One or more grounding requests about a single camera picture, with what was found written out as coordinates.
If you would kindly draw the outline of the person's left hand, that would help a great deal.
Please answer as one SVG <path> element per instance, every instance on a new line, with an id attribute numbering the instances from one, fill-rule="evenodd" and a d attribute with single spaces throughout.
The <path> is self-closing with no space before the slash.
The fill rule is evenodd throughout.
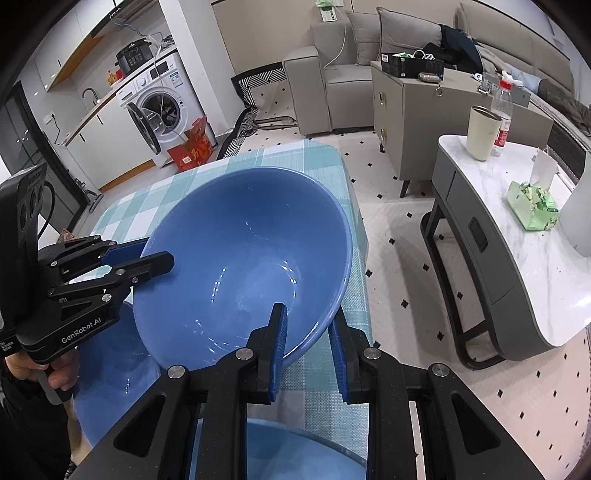
<path id="1" fill-rule="evenodd" d="M 76 349 L 70 350 L 50 364 L 36 364 L 26 352 L 21 351 L 5 358 L 10 373 L 19 380 L 37 380 L 37 373 L 47 377 L 53 389 L 67 391 L 72 388 L 79 376 L 79 354 Z"/>

